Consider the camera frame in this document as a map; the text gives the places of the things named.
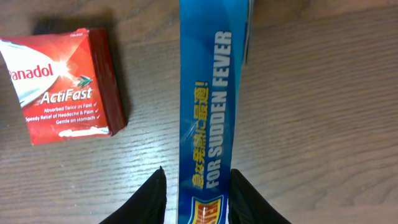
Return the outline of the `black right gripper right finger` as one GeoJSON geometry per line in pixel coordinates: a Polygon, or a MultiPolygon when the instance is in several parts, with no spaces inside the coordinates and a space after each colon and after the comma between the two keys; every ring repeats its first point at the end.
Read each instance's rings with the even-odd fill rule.
{"type": "Polygon", "coordinates": [[[291,224],[237,169],[231,169],[229,224],[291,224]]]}

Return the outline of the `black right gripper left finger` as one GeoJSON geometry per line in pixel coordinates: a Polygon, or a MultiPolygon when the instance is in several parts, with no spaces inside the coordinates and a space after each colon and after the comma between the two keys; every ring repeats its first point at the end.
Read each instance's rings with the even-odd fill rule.
{"type": "Polygon", "coordinates": [[[163,224],[167,204],[167,179],[159,167],[137,191],[100,224],[163,224]]]}

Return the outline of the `red Panadol ActiFast box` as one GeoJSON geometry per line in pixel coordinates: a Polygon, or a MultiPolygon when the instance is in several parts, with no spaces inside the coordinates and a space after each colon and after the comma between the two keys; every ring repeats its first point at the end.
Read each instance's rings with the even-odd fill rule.
{"type": "Polygon", "coordinates": [[[1,55],[33,145],[126,127],[106,29],[1,37],[1,55]]]}

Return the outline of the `blue KoolFever box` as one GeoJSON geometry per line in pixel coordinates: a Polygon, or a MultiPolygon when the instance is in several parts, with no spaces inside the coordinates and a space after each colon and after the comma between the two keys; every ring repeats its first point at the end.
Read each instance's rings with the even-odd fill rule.
{"type": "Polygon", "coordinates": [[[254,3],[180,2],[179,223],[225,223],[254,3]]]}

